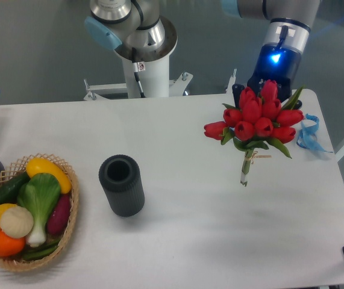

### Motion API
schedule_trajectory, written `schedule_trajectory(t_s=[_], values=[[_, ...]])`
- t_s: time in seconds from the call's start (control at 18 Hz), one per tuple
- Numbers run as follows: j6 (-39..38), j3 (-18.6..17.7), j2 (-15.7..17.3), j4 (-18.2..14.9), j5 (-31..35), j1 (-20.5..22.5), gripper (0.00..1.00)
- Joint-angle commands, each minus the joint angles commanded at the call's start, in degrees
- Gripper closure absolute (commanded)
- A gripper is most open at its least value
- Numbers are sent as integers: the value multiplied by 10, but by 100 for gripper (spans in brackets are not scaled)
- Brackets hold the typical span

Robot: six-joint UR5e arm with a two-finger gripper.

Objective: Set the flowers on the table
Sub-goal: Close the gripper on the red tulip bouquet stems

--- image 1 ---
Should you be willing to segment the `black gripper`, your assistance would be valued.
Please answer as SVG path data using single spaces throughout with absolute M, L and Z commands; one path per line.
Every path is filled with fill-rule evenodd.
M 247 82 L 247 86 L 257 94 L 267 80 L 275 81 L 278 88 L 278 99 L 284 102 L 292 95 L 292 82 L 295 79 L 301 54 L 287 48 L 277 49 L 274 45 L 264 45 L 258 56 L 252 77 Z M 239 101 L 245 86 L 233 84 L 232 93 L 234 105 L 240 108 Z M 299 99 L 289 99 L 290 110 L 298 110 L 302 107 Z

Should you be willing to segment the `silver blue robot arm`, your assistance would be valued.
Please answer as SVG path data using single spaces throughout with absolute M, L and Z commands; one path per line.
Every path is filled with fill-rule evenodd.
M 270 22 L 254 72 L 253 92 L 275 81 L 278 98 L 287 101 L 319 1 L 223 1 L 226 14 Z M 158 1 L 91 1 L 84 26 L 92 39 L 122 60 L 129 98 L 180 96 L 192 79 L 169 78 L 169 57 L 177 45 L 173 24 L 160 14 Z

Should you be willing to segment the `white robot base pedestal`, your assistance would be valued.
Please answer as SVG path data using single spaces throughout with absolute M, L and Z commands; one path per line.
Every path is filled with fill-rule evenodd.
M 166 98 L 187 96 L 187 88 L 193 75 L 183 71 L 177 79 L 170 79 L 170 56 L 174 48 L 158 60 L 133 63 L 121 58 L 124 69 L 124 83 L 88 85 L 85 101 L 110 99 L 116 95 L 122 98 Z

